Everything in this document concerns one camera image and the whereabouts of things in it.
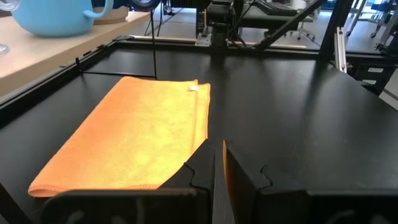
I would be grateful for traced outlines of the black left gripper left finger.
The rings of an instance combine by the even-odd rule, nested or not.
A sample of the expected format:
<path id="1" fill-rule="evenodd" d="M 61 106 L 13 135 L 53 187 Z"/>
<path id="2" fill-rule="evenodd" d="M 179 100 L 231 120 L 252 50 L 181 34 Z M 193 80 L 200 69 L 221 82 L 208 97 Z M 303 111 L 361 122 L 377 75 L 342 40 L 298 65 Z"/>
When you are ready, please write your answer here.
<path id="1" fill-rule="evenodd" d="M 215 149 L 207 139 L 155 190 L 71 190 L 50 198 L 40 224 L 211 224 Z"/>

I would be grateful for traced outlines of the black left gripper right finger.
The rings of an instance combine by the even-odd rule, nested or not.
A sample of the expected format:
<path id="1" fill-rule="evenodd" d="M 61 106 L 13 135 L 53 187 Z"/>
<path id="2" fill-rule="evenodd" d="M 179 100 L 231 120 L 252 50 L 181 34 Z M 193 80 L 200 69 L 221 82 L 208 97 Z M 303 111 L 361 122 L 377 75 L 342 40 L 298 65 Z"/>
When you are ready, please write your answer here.
<path id="1" fill-rule="evenodd" d="M 231 141 L 223 164 L 236 224 L 398 224 L 398 189 L 303 186 Z"/>

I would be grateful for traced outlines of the light blue plastic mug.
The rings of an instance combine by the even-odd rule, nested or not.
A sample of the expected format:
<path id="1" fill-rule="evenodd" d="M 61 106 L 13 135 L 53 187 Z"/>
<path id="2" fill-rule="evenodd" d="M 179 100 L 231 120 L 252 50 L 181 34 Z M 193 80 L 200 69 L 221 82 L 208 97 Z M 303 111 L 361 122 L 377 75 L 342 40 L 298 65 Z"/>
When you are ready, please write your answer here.
<path id="1" fill-rule="evenodd" d="M 24 30 L 40 37 L 72 37 L 92 28 L 95 19 L 109 14 L 114 0 L 104 0 L 103 10 L 95 12 L 91 0 L 21 0 L 12 11 Z"/>

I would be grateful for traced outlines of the clear glass cup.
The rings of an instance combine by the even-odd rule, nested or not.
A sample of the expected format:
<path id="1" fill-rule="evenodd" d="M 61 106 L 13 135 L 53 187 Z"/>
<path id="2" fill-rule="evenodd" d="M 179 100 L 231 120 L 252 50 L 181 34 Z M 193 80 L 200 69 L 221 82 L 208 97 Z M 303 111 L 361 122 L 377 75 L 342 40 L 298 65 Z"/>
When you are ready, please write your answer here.
<path id="1" fill-rule="evenodd" d="M 0 0 L 0 10 L 12 12 L 20 6 L 21 0 Z M 9 52 L 9 47 L 6 44 L 0 43 L 0 56 L 6 55 Z"/>

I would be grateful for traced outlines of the orange folded cloth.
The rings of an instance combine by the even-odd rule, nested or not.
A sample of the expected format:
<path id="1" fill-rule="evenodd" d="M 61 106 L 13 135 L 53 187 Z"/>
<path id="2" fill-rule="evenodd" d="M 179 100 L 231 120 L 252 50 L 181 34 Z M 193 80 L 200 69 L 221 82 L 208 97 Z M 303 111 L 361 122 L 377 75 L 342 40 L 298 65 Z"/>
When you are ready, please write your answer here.
<path id="1" fill-rule="evenodd" d="M 123 77 L 39 172 L 29 195 L 160 187 L 207 139 L 210 92 L 197 80 Z"/>

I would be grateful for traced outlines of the black box with white label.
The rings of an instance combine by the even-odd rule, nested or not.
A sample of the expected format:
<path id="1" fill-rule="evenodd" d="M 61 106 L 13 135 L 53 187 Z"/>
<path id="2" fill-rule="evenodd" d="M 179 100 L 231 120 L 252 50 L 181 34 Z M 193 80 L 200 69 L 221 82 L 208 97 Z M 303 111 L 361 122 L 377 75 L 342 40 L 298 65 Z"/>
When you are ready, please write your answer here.
<path id="1" fill-rule="evenodd" d="M 379 96 L 398 68 L 398 57 L 381 53 L 348 52 L 348 75 Z"/>

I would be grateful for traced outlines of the silver aluminium extrusion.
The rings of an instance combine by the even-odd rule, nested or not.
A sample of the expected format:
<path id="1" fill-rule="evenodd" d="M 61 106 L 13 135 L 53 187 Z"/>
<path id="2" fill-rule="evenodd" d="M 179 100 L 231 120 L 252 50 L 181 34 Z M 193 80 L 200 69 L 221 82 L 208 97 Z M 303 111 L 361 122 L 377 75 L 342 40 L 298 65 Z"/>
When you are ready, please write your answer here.
<path id="1" fill-rule="evenodd" d="M 335 67 L 347 73 L 345 36 L 341 27 L 337 27 L 334 34 Z"/>

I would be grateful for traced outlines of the black diagonal rod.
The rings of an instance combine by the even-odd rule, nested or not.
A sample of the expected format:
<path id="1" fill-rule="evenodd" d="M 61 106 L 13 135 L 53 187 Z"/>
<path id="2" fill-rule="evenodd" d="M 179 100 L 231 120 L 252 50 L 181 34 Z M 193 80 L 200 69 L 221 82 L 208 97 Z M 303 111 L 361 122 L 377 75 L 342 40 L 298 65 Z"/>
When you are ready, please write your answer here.
<path id="1" fill-rule="evenodd" d="M 304 10 L 300 11 L 296 14 L 290 21 L 286 22 L 282 27 L 276 30 L 269 37 L 265 37 L 262 41 L 258 42 L 254 45 L 256 50 L 263 51 L 270 47 L 275 41 L 281 38 L 286 32 L 288 32 L 295 24 L 298 24 L 300 21 L 304 20 L 308 15 L 313 13 L 316 9 L 318 9 L 326 0 L 314 0 L 310 3 Z"/>

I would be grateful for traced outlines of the black keyboard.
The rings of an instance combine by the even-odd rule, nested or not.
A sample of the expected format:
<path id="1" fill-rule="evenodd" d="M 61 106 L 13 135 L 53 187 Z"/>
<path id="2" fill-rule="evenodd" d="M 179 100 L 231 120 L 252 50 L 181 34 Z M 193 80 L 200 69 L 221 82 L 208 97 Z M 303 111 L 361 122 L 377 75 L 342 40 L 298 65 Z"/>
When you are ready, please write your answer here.
<path id="1" fill-rule="evenodd" d="M 285 6 L 279 2 L 267 2 L 265 0 L 255 0 L 253 5 L 258 7 L 262 12 L 270 16 L 295 16 L 298 11 Z"/>

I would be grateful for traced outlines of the wooden shelf with black frame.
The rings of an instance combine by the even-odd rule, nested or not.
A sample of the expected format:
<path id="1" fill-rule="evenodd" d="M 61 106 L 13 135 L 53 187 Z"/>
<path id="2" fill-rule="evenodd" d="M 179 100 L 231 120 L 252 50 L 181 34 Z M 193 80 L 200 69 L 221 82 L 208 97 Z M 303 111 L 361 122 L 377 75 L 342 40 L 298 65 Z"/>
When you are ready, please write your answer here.
<path id="1" fill-rule="evenodd" d="M 95 25 L 84 35 L 48 39 L 23 30 L 12 17 L 0 18 L 0 44 L 9 52 L 0 55 L 0 97 L 56 67 L 71 62 L 149 19 L 148 12 L 130 12 L 124 22 Z"/>

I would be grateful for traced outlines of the black frame upright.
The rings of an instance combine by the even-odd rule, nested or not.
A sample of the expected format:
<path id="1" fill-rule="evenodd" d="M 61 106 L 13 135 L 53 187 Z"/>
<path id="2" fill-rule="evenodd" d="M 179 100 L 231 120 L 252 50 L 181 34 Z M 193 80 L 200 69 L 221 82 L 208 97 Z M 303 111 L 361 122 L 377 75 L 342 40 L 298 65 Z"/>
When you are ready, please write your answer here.
<path id="1" fill-rule="evenodd" d="M 331 60 L 334 54 L 334 34 L 337 27 L 344 27 L 354 0 L 336 0 L 335 8 L 325 31 L 319 56 Z"/>

